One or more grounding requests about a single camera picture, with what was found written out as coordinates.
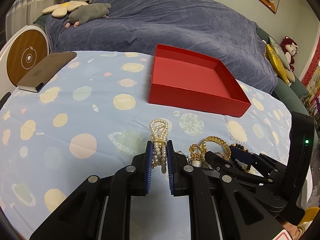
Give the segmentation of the right human hand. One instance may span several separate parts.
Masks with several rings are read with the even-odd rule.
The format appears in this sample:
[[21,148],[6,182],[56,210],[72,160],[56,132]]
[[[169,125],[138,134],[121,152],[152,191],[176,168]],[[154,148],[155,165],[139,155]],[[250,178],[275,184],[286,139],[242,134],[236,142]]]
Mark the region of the right human hand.
[[310,222],[304,222],[299,224],[298,226],[292,225],[290,223],[283,224],[283,228],[290,234],[293,240],[298,240],[300,237],[306,232],[308,227],[310,226]]

